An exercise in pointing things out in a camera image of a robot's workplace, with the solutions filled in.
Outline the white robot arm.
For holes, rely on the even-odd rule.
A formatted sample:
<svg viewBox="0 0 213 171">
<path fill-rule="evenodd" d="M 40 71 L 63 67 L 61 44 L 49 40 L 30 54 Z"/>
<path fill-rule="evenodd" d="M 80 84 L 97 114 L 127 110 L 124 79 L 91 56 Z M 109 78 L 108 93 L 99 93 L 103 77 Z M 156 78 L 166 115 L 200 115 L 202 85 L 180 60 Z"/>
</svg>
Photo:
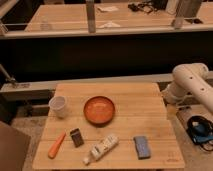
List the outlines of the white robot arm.
<svg viewBox="0 0 213 171">
<path fill-rule="evenodd" d="M 209 73 L 204 63 L 180 64 L 173 71 L 173 81 L 162 91 L 163 98 L 169 104 L 177 104 L 191 93 L 213 114 L 213 87 L 205 79 Z"/>
</svg>

